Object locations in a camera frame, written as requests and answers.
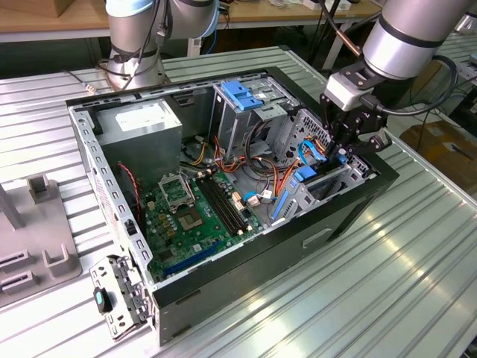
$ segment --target aluminum table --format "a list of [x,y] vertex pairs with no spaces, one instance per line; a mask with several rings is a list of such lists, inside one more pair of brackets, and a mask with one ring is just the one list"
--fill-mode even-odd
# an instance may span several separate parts
[[[264,48],[165,61],[173,81],[278,66],[318,98],[324,79]],[[102,74],[76,72],[102,92]],[[0,81],[0,182],[60,184],[83,274],[0,309],[0,357],[459,357],[477,334],[477,204],[399,140],[400,176],[339,239],[159,348],[149,327],[113,342],[88,268],[115,252],[86,179],[63,73]]]

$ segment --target ram slot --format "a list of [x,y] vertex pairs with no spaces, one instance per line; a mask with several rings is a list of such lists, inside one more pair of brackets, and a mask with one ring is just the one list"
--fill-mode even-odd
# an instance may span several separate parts
[[200,179],[196,183],[231,236],[237,235],[239,230],[244,230],[246,227],[244,221],[213,179]]

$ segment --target motherboard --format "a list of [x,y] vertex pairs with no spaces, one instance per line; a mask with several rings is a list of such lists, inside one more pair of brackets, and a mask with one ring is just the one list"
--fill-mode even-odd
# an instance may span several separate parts
[[[149,270],[161,281],[263,230],[237,200],[237,191],[220,171],[200,178],[174,175],[145,192],[146,241],[154,260]],[[183,204],[178,201],[185,198]]]

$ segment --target black connector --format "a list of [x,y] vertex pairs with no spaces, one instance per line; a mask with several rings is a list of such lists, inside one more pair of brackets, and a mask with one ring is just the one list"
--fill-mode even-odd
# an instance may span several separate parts
[[137,233],[136,226],[134,226],[134,222],[131,219],[128,219],[124,223],[124,226],[126,227],[126,231],[129,234],[129,236]]
[[107,295],[105,288],[100,289],[99,287],[95,287],[92,294],[95,298],[99,313],[108,313],[113,310],[113,305],[111,304],[111,300]]
[[370,110],[375,110],[376,112],[381,113],[384,106],[381,104],[379,99],[377,99],[374,95],[367,93],[362,95],[359,101]]

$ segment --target wooden table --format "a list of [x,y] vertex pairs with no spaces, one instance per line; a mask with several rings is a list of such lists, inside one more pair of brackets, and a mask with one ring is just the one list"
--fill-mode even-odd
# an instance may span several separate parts
[[[379,7],[369,0],[352,5],[348,11],[336,13],[336,22],[362,19],[375,13]],[[236,2],[230,6],[228,28],[261,28],[317,24],[320,11],[313,11],[301,4],[286,8],[260,2]],[[221,16],[219,29],[226,26]],[[0,9],[0,43],[58,40],[110,35],[107,13],[103,0],[76,0],[59,18]]]

